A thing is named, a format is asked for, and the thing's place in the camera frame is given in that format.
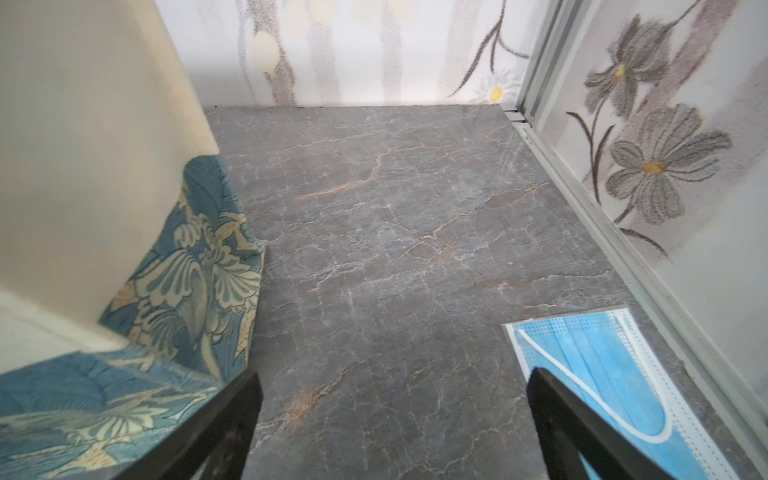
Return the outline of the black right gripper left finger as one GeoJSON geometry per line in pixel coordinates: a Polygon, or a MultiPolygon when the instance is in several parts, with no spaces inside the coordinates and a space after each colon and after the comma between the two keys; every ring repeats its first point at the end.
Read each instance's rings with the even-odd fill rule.
{"type": "Polygon", "coordinates": [[[257,372],[247,369],[119,479],[239,479],[263,402],[257,372]]]}

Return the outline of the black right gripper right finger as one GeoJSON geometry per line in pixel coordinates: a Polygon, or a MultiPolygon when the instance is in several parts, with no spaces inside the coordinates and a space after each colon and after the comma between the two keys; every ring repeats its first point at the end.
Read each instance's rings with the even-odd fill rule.
{"type": "Polygon", "coordinates": [[[540,448],[551,479],[668,479],[670,475],[603,420],[544,368],[526,388],[540,448]]]}

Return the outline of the cream canvas tote bag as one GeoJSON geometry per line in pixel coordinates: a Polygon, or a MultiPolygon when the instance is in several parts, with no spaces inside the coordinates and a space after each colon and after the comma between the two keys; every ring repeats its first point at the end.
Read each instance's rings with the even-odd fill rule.
{"type": "Polygon", "coordinates": [[[1,475],[117,475],[249,365],[265,247],[152,1],[1,5],[1,475]]]}

